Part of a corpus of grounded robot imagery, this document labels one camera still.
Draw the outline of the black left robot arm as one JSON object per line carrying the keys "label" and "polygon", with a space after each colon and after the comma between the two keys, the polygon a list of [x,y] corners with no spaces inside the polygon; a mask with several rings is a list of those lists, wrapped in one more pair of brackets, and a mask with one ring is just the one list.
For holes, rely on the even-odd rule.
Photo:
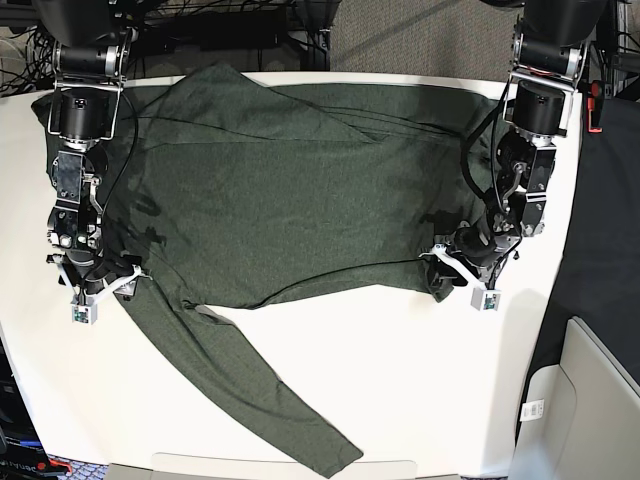
{"label": "black left robot arm", "polygon": [[547,189],[566,108],[588,61],[603,1],[527,1],[514,27],[509,79],[497,106],[461,147],[461,170],[484,203],[482,216],[435,238],[427,290],[438,302],[456,287],[473,289],[479,311],[495,311],[497,280],[521,242],[543,230]]}

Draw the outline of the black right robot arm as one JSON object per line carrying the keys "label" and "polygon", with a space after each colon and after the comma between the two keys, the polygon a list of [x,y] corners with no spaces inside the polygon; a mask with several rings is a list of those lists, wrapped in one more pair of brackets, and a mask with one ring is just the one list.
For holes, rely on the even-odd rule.
{"label": "black right robot arm", "polygon": [[50,169],[56,201],[47,237],[58,251],[49,260],[72,290],[73,308],[86,312],[142,273],[131,260],[112,259],[106,251],[107,203],[98,190],[108,166],[96,151],[115,135],[136,33],[117,20],[111,1],[37,1],[34,7],[55,40],[47,132],[59,147]]}

